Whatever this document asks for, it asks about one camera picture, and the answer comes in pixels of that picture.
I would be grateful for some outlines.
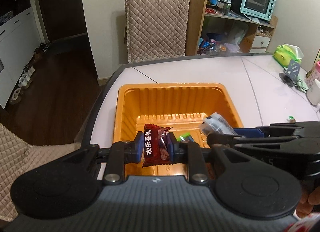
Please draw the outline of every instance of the orange plastic bin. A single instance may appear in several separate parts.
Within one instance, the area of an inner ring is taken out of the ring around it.
[[[145,124],[171,127],[176,137],[189,132],[208,147],[200,132],[203,119],[217,112],[232,127],[243,127],[226,88],[219,83],[127,84],[119,89],[113,142],[133,141]],[[126,175],[186,175],[186,165],[142,167],[127,164]]]

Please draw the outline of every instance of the dark wooden floor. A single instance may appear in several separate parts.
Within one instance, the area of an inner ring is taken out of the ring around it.
[[[87,36],[52,44],[34,67],[22,101],[0,122],[31,145],[73,143],[100,92]]]

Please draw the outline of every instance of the red snack package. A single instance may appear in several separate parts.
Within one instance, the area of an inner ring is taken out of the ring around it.
[[[170,164],[167,135],[170,127],[153,124],[144,125],[144,162],[143,167]]]

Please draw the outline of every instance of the human hand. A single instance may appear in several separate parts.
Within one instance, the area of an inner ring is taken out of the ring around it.
[[[320,204],[320,186],[317,187],[311,194],[308,193],[307,187],[302,185],[302,196],[297,206],[297,215],[299,218],[304,218],[310,214],[314,205]]]

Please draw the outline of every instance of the silver bolt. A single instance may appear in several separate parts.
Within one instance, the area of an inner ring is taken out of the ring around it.
[[[194,174],[192,179],[197,182],[204,182],[208,179],[208,177],[205,174]]]
[[[120,180],[120,176],[118,174],[107,174],[104,179],[109,182],[116,182]]]

